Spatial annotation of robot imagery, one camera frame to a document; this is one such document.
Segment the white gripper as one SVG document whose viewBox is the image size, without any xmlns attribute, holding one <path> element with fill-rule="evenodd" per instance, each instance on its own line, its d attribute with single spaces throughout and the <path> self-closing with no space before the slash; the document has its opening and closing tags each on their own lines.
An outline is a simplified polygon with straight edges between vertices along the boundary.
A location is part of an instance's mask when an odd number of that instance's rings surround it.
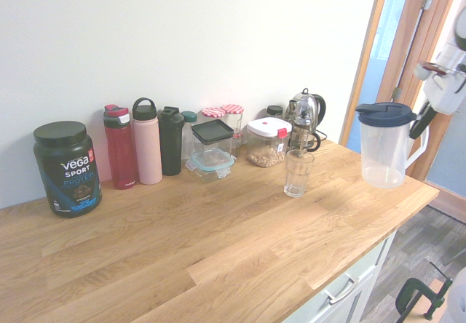
<svg viewBox="0 0 466 323">
<path fill-rule="evenodd" d="M 465 72 L 441 69 L 422 69 L 423 91 L 426 101 L 410 129 L 409 137 L 417 139 L 436 113 L 451 115 L 465 98 Z"/>
</svg>

